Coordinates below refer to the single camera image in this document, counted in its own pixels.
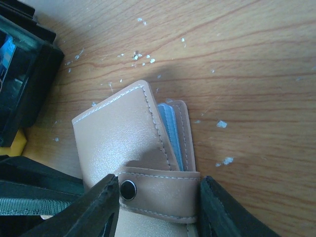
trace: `snap button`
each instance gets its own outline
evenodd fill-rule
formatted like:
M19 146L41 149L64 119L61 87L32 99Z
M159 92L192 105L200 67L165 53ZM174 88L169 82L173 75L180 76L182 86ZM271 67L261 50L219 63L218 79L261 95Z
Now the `snap button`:
M131 201L136 196L136 185L130 180L125 180L120 186L120 195L126 201Z

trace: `beige leather wallet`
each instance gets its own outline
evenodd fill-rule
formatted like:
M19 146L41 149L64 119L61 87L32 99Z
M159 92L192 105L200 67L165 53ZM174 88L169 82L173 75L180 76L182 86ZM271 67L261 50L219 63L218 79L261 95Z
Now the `beige leather wallet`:
M129 185L127 195L121 192L117 237L198 236L200 173L188 110L183 101L169 105L176 115L184 171L146 81L133 83L72 121L85 187L109 173L118 176L121 191Z

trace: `wooden table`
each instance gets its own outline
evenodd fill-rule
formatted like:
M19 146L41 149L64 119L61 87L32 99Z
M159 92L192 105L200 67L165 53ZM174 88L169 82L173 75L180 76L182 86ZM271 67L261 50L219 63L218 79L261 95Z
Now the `wooden table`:
M24 2L65 53L25 156L80 177L71 119L145 79L187 103L202 175L280 235L316 236L315 0Z

